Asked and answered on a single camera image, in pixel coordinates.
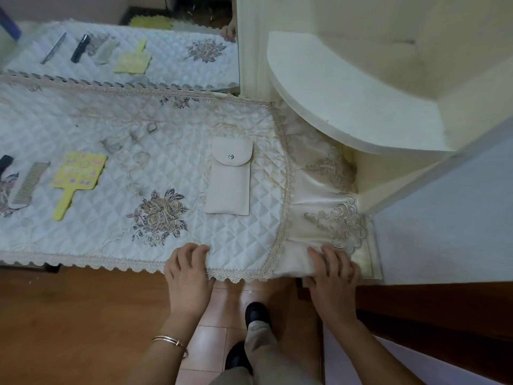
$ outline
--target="white fabric pouch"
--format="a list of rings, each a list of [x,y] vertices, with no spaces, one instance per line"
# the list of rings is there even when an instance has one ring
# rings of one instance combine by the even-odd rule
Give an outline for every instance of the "white fabric pouch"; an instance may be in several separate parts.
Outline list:
[[[212,139],[212,155],[205,213],[249,215],[253,141],[216,136]]]

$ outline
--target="lace curtain skirt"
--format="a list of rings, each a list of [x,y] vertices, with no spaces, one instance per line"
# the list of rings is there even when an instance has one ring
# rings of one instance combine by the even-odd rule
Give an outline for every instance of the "lace curtain skirt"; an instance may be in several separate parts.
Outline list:
[[[0,75],[0,259],[162,271],[187,242],[211,246],[209,275],[252,280],[311,274],[306,246],[332,243],[379,278],[351,193],[342,146],[285,103],[212,93]],[[204,213],[214,136],[248,137],[250,215]],[[108,155],[98,185],[78,191],[62,221],[51,187],[63,155]],[[29,207],[6,198],[18,170],[51,161]]]

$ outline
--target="wooden floor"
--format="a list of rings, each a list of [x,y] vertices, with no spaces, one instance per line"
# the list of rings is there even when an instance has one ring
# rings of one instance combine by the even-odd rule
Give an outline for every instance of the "wooden floor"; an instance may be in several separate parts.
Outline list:
[[[286,353],[320,378],[321,336],[312,304],[294,280],[216,282],[177,384],[208,384],[246,335],[252,301],[271,310]],[[0,269],[0,383],[120,383],[168,316],[161,273],[62,267],[57,274]]]

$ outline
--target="white quilted cloth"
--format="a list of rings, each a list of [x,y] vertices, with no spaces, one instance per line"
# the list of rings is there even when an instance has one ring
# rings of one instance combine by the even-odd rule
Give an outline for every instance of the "white quilted cloth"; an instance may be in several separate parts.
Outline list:
[[[46,64],[41,64],[45,54],[63,32],[68,34],[60,48]],[[73,51],[86,33],[95,36],[110,35],[120,42],[112,53],[109,64],[97,66],[87,53],[82,55],[78,64],[70,61]],[[114,73],[113,68],[120,53],[133,52],[142,39],[147,39],[145,52],[152,55],[144,77]],[[200,45],[200,58],[196,60],[190,54],[190,51],[195,53],[194,48],[189,50],[195,43]],[[215,43],[214,51],[210,43]],[[208,59],[208,55],[213,56],[210,61],[204,62],[203,58]],[[31,40],[16,51],[3,69],[100,83],[140,82],[143,77],[145,83],[174,84],[179,87],[189,85],[196,89],[211,90],[239,85],[239,51],[236,43],[225,42],[221,36],[215,34],[151,30],[70,20],[41,25],[31,35]]]
[[[341,194],[350,173],[337,147],[284,103],[0,75],[0,130],[0,151],[15,158],[0,182],[0,260],[154,272],[196,242],[211,245],[209,275],[265,280],[310,274],[306,246],[333,243],[379,277],[355,197]],[[254,142],[249,216],[203,211],[213,136]],[[51,182],[70,151],[108,160],[57,222],[63,191]],[[8,181],[45,158],[31,205],[7,208]],[[157,224],[165,208],[172,226]]]

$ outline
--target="pouch flap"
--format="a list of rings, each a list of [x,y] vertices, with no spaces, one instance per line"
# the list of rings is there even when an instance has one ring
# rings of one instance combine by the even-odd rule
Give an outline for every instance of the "pouch flap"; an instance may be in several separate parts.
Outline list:
[[[216,136],[212,139],[212,155],[227,166],[244,165],[253,154],[251,139]]]

